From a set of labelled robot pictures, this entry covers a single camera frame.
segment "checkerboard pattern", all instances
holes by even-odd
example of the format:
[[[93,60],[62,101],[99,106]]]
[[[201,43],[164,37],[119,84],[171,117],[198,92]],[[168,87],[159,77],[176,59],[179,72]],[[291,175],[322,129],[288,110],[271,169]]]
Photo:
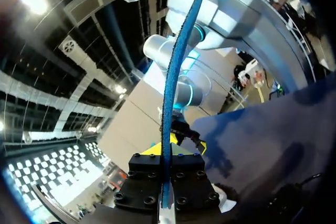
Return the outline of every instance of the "checkerboard pattern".
[[[46,154],[42,157],[32,157],[24,162],[13,162],[8,169],[14,179],[17,189],[31,210],[41,206],[29,185],[40,184],[44,192],[60,185],[71,186],[80,179],[82,173],[89,173],[92,162],[80,151],[78,145]]]
[[[85,144],[85,147],[93,154],[93,156],[101,163],[103,167],[106,167],[111,161],[108,156],[105,155],[105,153],[103,153],[100,148],[98,148],[96,143],[87,143]]]

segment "blue sanding belt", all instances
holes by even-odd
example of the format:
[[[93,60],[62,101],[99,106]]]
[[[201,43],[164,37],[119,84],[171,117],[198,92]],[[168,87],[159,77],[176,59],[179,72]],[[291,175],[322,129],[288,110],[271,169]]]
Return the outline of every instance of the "blue sanding belt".
[[[180,73],[180,68],[182,65],[183,57],[188,45],[188,40],[190,34],[193,30],[194,24],[202,0],[194,0],[189,13],[182,25],[181,31],[177,37],[172,58],[169,63],[166,84],[163,96],[163,106],[162,106],[162,133],[161,133],[161,144],[162,144],[162,156],[163,156],[163,185],[162,185],[162,207],[167,208],[169,203],[169,187],[170,187],[170,158],[171,158],[171,147],[170,147],[170,128],[172,124],[173,116],[173,105],[175,90],[178,80],[178,75]]]

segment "ventilation fan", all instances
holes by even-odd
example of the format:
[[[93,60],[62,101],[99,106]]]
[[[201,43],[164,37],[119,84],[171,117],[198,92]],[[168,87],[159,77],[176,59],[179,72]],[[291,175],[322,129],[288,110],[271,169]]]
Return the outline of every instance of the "ventilation fan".
[[[28,131],[24,131],[22,133],[22,140],[26,143],[26,144],[31,144],[33,142],[33,139],[30,137],[30,133]]]
[[[83,136],[83,133],[80,131],[76,131],[76,139],[80,139]]]
[[[75,47],[75,42],[73,40],[68,40],[63,43],[63,51],[67,54],[71,53]]]

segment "bolt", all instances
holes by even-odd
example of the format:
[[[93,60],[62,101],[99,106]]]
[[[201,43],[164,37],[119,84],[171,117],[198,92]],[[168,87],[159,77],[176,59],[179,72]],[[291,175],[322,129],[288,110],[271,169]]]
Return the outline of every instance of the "bolt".
[[[218,193],[210,193],[209,194],[209,199],[210,200],[217,200],[219,198],[219,194]]]
[[[198,170],[196,174],[198,177],[203,177],[205,175],[205,172],[203,170]]]
[[[176,173],[176,178],[183,178],[184,177],[184,173]]]
[[[180,197],[180,198],[178,198],[177,199],[177,201],[176,201],[176,203],[178,204],[178,205],[185,205],[186,203],[187,203],[187,198],[185,198],[185,197]]]
[[[122,199],[124,199],[124,194],[121,193],[121,192],[117,192],[117,193],[115,193],[115,194],[113,195],[113,198],[114,198],[115,200],[122,200]]]
[[[149,173],[148,178],[156,178],[156,173]]]
[[[154,204],[154,203],[156,202],[156,199],[155,199],[155,197],[153,197],[153,196],[147,196],[147,197],[143,200],[143,202],[144,202],[146,205],[152,205],[152,204]]]
[[[129,172],[128,172],[128,176],[129,177],[134,177],[136,175],[136,172],[134,172],[134,171],[132,171],[132,170],[130,170]]]

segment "robotic arm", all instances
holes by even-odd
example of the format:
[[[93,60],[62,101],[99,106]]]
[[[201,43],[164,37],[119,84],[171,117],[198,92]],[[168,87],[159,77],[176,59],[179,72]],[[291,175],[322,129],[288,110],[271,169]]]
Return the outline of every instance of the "robotic arm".
[[[192,2],[168,0],[166,22],[173,33],[179,33]],[[286,92],[301,89],[312,79],[306,55],[266,0],[203,0],[194,34],[191,47],[246,51],[272,72]],[[167,67],[173,45],[167,38],[152,35],[144,53]]]

